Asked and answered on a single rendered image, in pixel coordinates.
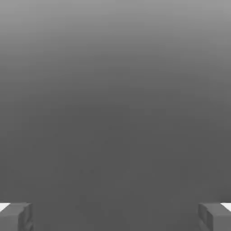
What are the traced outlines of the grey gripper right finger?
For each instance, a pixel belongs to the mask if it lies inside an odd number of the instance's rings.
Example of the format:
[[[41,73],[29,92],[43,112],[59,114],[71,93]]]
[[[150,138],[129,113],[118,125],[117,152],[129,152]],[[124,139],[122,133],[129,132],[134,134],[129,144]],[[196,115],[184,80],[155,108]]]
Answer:
[[[231,231],[231,203],[199,203],[199,231]]]

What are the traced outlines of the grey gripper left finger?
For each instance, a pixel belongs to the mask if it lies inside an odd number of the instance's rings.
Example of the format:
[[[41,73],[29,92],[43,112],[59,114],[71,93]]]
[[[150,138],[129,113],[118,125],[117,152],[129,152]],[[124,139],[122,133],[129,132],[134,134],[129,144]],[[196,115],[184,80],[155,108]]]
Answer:
[[[32,203],[0,204],[0,231],[34,231]]]

